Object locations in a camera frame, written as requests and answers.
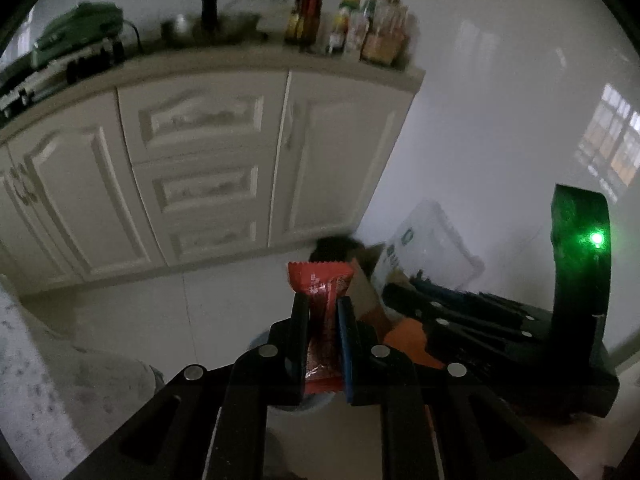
red wrapper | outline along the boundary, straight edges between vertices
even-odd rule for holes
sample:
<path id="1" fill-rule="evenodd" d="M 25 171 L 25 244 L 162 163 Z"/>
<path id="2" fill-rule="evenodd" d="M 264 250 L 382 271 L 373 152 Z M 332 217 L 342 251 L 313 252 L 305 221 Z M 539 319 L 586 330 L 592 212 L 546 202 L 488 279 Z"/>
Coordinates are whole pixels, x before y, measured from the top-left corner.
<path id="1" fill-rule="evenodd" d="M 337 345 L 335 300 L 349 288 L 353 267 L 346 262 L 290 262 L 289 283 L 309 297 L 309 350 L 305 393 L 343 389 Z"/>

orange object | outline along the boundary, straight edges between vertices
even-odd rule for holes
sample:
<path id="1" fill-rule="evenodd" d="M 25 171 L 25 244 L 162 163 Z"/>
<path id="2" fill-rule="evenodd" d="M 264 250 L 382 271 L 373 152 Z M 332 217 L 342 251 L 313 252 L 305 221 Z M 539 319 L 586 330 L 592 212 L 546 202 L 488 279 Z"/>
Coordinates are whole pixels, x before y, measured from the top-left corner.
<path id="1" fill-rule="evenodd" d="M 335 326 L 335 300 L 343 296 L 353 267 L 346 262 L 290 262 L 289 283 L 309 297 L 309 350 L 305 393 L 343 389 Z"/>
<path id="2" fill-rule="evenodd" d="M 427 336 L 422 330 L 422 323 L 409 317 L 403 319 L 395 328 L 386 334 L 385 345 L 404 352 L 416 364 L 431 368 L 443 369 L 444 364 L 427 354 Z"/>

white cabinet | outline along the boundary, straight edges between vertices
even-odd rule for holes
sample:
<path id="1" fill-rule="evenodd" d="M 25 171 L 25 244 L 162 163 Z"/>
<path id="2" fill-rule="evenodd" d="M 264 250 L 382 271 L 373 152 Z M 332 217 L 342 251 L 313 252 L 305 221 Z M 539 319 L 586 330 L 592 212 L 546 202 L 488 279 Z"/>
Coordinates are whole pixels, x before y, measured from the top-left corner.
<path id="1" fill-rule="evenodd" d="M 31 196 L 30 211 L 83 280 L 164 265 L 134 183 L 113 92 L 24 130 L 9 141 L 9 151 Z"/>
<path id="2" fill-rule="evenodd" d="M 274 146 L 287 73 L 191 74 L 120 88 L 132 163 L 168 156 Z"/>
<path id="3" fill-rule="evenodd" d="M 6 146 L 0 146 L 0 274 L 19 294 L 79 283 L 37 216 Z"/>
<path id="4" fill-rule="evenodd" d="M 275 146 L 135 165 L 167 264 L 266 247 L 274 162 Z"/>
<path id="5" fill-rule="evenodd" d="M 331 75 L 290 72 L 289 78 L 270 246 L 358 226 L 414 97 Z"/>

cabinet handle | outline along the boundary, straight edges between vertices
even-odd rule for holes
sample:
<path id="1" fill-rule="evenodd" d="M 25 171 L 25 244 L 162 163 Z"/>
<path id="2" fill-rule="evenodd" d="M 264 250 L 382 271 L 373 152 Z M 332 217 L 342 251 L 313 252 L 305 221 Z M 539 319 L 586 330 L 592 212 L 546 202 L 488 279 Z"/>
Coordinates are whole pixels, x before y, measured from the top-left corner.
<path id="1" fill-rule="evenodd" d="M 283 141 L 283 145 L 287 150 L 291 149 L 291 141 L 293 139 L 293 127 L 296 124 L 296 116 L 298 114 L 298 104 L 293 103 L 287 110 L 287 136 Z"/>
<path id="2" fill-rule="evenodd" d="M 33 186 L 33 191 L 28 189 L 27 186 L 25 186 L 24 180 L 22 179 L 22 177 L 20 178 L 20 180 L 22 181 L 22 186 L 24 187 L 24 190 L 27 193 L 27 196 L 29 198 L 31 198 L 31 200 L 33 200 L 34 202 L 37 202 L 38 201 L 38 196 L 36 195 L 35 186 L 33 185 L 33 180 L 31 179 L 31 175 L 29 175 L 29 173 L 27 172 L 27 168 L 24 167 L 23 163 L 20 163 L 18 165 L 18 168 L 20 168 L 20 173 L 22 173 L 29 180 L 31 185 Z"/>
<path id="3" fill-rule="evenodd" d="M 9 170 L 9 173 L 11 174 L 12 179 L 14 180 L 14 193 L 15 195 L 20 199 L 20 202 L 22 202 L 24 205 L 29 205 L 29 199 L 27 196 L 25 195 L 21 195 L 20 191 L 18 191 L 18 186 L 17 183 L 20 183 L 20 185 L 22 186 L 22 188 L 24 189 L 24 186 L 22 184 L 22 181 L 20 180 L 20 178 L 18 177 L 18 172 L 15 171 L 15 168 L 11 168 Z"/>

green light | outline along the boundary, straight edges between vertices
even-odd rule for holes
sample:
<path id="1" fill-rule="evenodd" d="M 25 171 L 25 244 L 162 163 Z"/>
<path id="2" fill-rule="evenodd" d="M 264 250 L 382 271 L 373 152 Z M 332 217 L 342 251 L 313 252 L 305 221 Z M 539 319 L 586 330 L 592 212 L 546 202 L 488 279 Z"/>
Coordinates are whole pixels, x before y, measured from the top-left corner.
<path id="1" fill-rule="evenodd" d="M 604 236 L 599 232 L 591 233 L 591 235 L 589 236 L 589 240 L 593 245 L 596 246 L 596 249 L 599 249 L 604 241 Z"/>

